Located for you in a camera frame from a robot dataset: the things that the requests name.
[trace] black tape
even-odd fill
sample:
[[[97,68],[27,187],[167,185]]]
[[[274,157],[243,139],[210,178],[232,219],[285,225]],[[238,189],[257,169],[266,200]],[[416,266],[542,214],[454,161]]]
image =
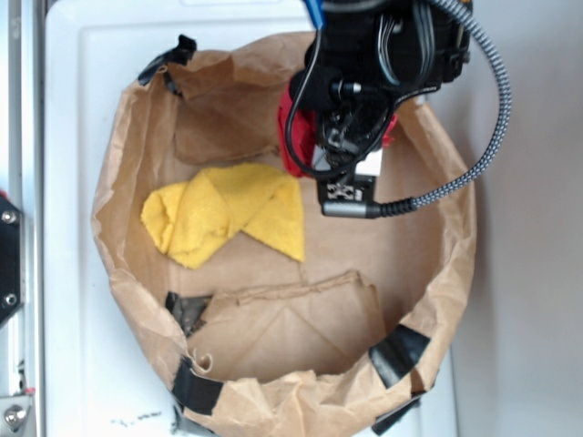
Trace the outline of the black tape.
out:
[[[192,360],[183,357],[174,380],[172,394],[180,405],[205,416],[217,405],[223,383],[209,380],[193,371]]]
[[[421,359],[430,339],[399,325],[368,355],[384,386],[388,389],[409,373]]]
[[[176,431],[183,431],[193,435],[199,435],[201,437],[218,437],[219,435],[214,433],[208,428],[193,422],[190,419],[184,417],[182,413],[184,411],[183,407],[174,407],[174,417],[176,421],[174,422],[174,427],[172,429],[172,434]]]
[[[383,435],[385,432],[389,431],[397,422],[399,422],[403,417],[413,408],[417,408],[421,405],[421,400],[419,399],[421,394],[414,396],[412,400],[400,407],[399,409],[389,412],[384,416],[377,419],[377,422],[371,427],[376,435]]]
[[[181,66],[185,66],[190,61],[190,59],[192,59],[192,56],[196,50],[197,43],[194,39],[180,35],[179,44],[176,47],[157,56],[152,62],[148,64],[146,68],[144,68],[144,70],[138,76],[139,84],[142,86],[149,84],[160,68],[166,64],[180,64]]]
[[[179,323],[184,335],[187,337],[204,326],[200,316],[207,308],[210,297],[181,298],[170,291],[166,297],[166,309]]]

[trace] yellow cloth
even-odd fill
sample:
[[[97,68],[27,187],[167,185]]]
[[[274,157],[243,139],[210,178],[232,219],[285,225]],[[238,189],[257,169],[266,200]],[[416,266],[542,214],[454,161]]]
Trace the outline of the yellow cloth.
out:
[[[304,261],[298,180],[264,164],[205,168],[150,194],[141,220],[158,250],[196,269],[242,230]]]

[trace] screw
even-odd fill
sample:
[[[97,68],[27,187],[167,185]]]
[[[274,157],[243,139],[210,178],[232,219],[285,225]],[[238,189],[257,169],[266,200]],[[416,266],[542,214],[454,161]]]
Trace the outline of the screw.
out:
[[[14,307],[18,302],[18,299],[16,298],[16,295],[14,293],[10,293],[4,296],[4,302],[9,307]]]
[[[12,432],[18,431],[18,429],[24,425],[25,420],[26,412],[19,405],[13,405],[4,413],[4,421],[6,422],[6,425],[8,425],[8,428],[12,430]]]
[[[18,214],[13,210],[4,211],[2,213],[2,221],[6,225],[14,225],[18,221]]]

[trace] gray braided cable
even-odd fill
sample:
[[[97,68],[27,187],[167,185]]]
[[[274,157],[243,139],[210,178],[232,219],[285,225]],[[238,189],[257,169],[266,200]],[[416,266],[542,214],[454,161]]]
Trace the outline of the gray braided cable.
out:
[[[508,80],[508,73],[502,61],[502,57],[494,47],[494,44],[486,34],[484,29],[477,23],[470,11],[464,6],[460,0],[425,0],[431,5],[442,9],[447,14],[452,16],[456,22],[462,25],[465,30],[475,39],[480,45],[480,48],[486,55],[488,62],[496,77],[499,94],[499,109],[498,120],[490,143],[484,152],[484,155],[476,162],[461,177],[443,185],[440,188],[434,189],[419,198],[412,198],[412,204],[415,208],[429,205],[436,200],[443,198],[454,191],[466,186],[477,177],[479,177],[484,170],[492,163],[494,156],[500,149],[504,135],[508,128],[508,121],[510,119],[510,111],[512,107],[512,91],[510,89],[510,82]]]

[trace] paper bag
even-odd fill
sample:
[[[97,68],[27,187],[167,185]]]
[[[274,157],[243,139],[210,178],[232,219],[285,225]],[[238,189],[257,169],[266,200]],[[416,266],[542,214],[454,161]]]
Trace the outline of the paper bag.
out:
[[[223,436],[382,432],[429,391],[467,302],[472,188],[398,218],[321,215],[301,179],[306,260],[238,234],[200,269],[157,252],[140,223],[157,188],[207,165],[280,167],[279,96],[310,34],[154,68],[119,102],[92,226],[111,291],[189,420]],[[376,197],[424,194],[465,165],[428,105],[398,111]]]

